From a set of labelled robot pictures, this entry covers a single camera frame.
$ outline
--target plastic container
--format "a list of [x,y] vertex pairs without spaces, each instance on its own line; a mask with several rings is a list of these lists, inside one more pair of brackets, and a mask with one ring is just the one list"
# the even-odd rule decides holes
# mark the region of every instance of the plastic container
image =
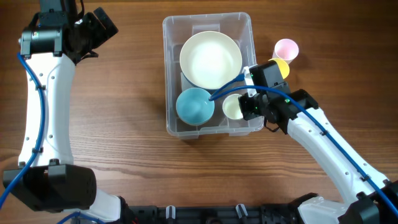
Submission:
[[[190,126],[177,116],[175,104],[178,96],[182,91],[194,87],[182,74],[179,58],[181,48],[191,36],[203,31],[217,31],[232,38],[242,53],[242,67],[256,64],[251,20],[245,12],[165,18],[163,41],[167,131],[180,139],[195,139],[202,134],[229,133],[230,136],[244,136],[261,130],[264,125],[263,117],[250,121],[228,119],[223,113],[223,102],[227,96],[215,101],[214,114],[205,124]],[[244,94],[245,92],[241,90],[234,93]]]

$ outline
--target small white bowl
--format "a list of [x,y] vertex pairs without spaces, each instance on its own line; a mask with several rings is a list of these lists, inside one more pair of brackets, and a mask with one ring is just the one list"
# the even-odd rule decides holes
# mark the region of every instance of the small white bowl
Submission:
[[180,53],[180,66],[194,86],[217,90],[239,75],[242,55],[227,35],[205,31],[186,41]]
[[232,94],[225,98],[223,102],[223,112],[229,119],[242,119],[243,114],[239,106],[240,94]]

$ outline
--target wooden surface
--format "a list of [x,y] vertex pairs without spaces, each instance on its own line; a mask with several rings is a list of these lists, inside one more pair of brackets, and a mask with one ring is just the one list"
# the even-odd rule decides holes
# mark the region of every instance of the wooden surface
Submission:
[[[16,2],[0,3],[0,170],[15,169],[22,148],[27,81],[17,40],[39,10]],[[291,89],[307,90],[370,164],[398,179],[396,1],[90,1],[86,10],[98,6],[119,33],[96,50],[99,58],[76,68],[70,142],[75,164],[93,169],[99,188],[130,205],[260,205],[309,192],[341,200],[310,154],[281,132],[192,141],[167,133],[163,19],[239,11],[251,16],[257,62],[270,58],[279,39],[296,40]],[[10,196],[0,223],[64,216],[32,212]]]

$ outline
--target white plate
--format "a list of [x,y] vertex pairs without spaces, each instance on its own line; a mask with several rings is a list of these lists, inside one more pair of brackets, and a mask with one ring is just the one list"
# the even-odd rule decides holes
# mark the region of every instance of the white plate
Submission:
[[180,66],[190,83],[216,90],[239,75],[242,55],[238,45],[227,35],[205,31],[186,41],[180,54]]

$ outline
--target white cup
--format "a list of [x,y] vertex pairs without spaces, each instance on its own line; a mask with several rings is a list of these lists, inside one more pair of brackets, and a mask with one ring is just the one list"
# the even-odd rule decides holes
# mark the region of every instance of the white cup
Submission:
[[299,47],[296,42],[290,39],[282,39],[275,44],[272,58],[280,58],[289,64],[298,54]]
[[240,94],[232,94],[225,98],[223,102],[223,112],[227,118],[234,120],[243,118],[238,100],[240,96]]

